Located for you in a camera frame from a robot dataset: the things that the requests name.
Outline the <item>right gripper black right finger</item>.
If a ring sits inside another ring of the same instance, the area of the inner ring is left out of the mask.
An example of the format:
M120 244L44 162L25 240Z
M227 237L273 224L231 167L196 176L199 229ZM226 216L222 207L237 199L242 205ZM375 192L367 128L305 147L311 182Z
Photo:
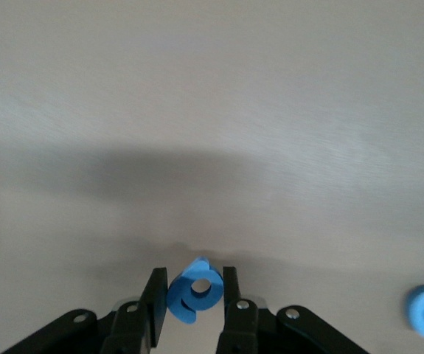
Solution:
M242 296L237 269L223 268L223 331L217 353L365 353L366 350L314 312L299 305L276 314Z

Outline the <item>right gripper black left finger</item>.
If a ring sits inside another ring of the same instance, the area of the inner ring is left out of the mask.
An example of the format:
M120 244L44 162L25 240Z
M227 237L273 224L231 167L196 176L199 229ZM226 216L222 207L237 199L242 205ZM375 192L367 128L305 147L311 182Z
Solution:
M149 353L167 312L167 269L155 268L138 299L122 300L99 319L71 310L5 350L6 353Z

